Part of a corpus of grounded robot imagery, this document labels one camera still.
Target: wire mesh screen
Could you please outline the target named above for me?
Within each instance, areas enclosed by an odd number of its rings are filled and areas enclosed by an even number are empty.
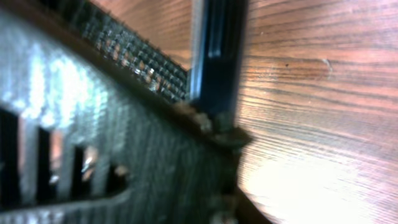
[[[130,71],[170,103],[187,98],[187,71],[93,3],[41,0],[49,12],[90,43],[103,57]]]

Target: wooden surface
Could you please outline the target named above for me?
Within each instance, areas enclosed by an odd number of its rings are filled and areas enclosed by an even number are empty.
[[[185,67],[190,0],[97,0]],[[398,223],[398,2],[253,0],[241,187],[275,223]]]

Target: metal grille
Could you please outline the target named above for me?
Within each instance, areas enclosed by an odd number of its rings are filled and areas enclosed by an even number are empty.
[[[128,69],[169,103],[187,99],[187,71],[124,24],[86,0],[43,1],[103,57]]]
[[[236,163],[225,156],[228,149],[221,153],[188,119],[127,78],[127,71],[93,56],[89,46],[46,23],[52,17],[18,5],[18,0],[0,1],[0,6],[4,2],[35,26],[0,9],[0,108],[26,121],[23,144],[29,158],[21,176],[12,173],[20,178],[23,207],[1,212],[0,223],[208,223],[214,209],[209,201],[236,177]],[[54,204],[48,206],[35,197],[35,177],[41,171],[30,124],[60,130],[64,137],[60,181],[50,202]],[[99,160],[89,200],[71,201],[73,146],[81,144],[97,148]],[[0,160],[11,161],[6,168],[15,171],[17,150],[12,150],[15,154]],[[104,197],[111,164],[128,168],[127,188]]]

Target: wood grain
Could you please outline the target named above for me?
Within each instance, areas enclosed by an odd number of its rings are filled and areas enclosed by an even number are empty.
[[[184,67],[191,1],[97,0]],[[398,1],[252,0],[241,187],[274,223],[398,223]]]

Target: black metal bar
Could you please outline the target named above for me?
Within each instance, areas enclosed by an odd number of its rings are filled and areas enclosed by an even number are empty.
[[[233,124],[248,0],[204,0],[200,46],[190,83],[192,103],[211,118]]]

